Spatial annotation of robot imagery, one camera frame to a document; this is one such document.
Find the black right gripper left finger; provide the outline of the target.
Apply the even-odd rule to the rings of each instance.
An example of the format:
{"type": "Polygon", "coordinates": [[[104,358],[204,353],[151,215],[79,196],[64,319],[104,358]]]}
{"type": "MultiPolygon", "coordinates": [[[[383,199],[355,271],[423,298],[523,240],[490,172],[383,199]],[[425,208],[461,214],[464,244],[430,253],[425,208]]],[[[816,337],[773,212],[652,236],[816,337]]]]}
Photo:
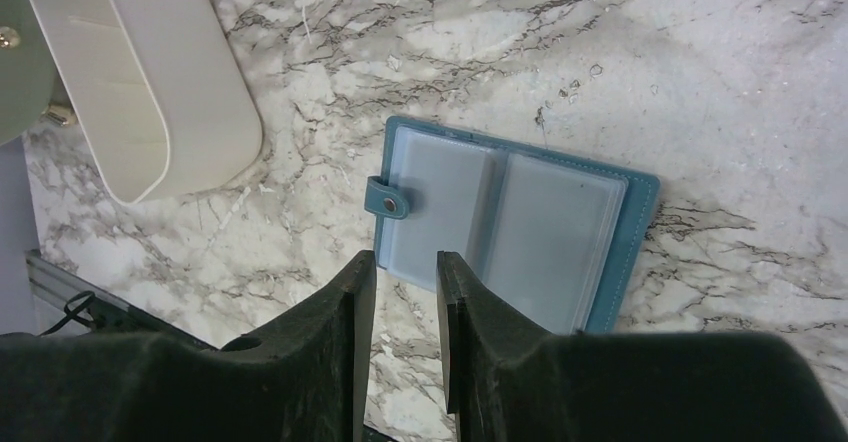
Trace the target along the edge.
{"type": "Polygon", "coordinates": [[[376,260],[218,350],[160,332],[1,339],[5,441],[358,441],[376,260]]]}

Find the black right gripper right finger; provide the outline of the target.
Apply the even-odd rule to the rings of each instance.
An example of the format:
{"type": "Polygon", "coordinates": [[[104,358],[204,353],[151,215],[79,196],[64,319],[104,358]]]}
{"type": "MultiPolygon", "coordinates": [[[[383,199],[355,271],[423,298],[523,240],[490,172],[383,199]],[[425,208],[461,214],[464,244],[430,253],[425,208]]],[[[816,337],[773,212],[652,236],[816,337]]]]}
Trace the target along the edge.
{"type": "Polygon", "coordinates": [[[446,409],[462,441],[843,441],[804,358],[762,332],[556,335],[437,255],[446,409]]]}

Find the blue leather card holder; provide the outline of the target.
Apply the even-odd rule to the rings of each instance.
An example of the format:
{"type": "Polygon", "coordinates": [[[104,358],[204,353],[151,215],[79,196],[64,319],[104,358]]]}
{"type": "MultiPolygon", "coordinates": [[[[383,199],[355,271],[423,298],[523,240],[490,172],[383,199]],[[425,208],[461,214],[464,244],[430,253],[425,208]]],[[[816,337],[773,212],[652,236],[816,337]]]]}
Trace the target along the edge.
{"type": "Polygon", "coordinates": [[[439,252],[556,334],[614,327],[652,222],[652,174],[392,116],[368,179],[378,265],[426,290],[439,252]]]}

